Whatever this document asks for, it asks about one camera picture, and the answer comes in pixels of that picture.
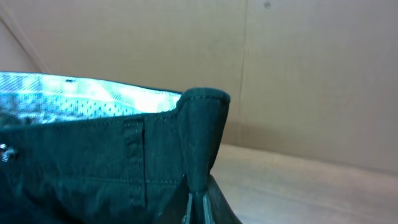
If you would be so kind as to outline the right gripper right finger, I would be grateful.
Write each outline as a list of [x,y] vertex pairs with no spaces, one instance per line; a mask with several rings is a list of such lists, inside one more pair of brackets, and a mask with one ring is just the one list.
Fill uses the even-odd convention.
[[204,224],[243,224],[234,214],[215,178],[208,178],[208,190],[202,198]]

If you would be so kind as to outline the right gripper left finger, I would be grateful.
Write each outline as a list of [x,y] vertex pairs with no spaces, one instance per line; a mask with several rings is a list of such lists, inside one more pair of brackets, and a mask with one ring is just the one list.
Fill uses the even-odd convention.
[[193,195],[187,184],[187,177],[175,189],[170,200],[154,219],[154,224],[192,224]]

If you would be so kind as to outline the black shorts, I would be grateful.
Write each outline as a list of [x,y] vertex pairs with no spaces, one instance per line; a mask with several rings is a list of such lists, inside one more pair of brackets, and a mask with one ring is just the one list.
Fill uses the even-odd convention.
[[1,74],[1,222],[154,223],[187,177],[193,223],[230,97],[90,78]]

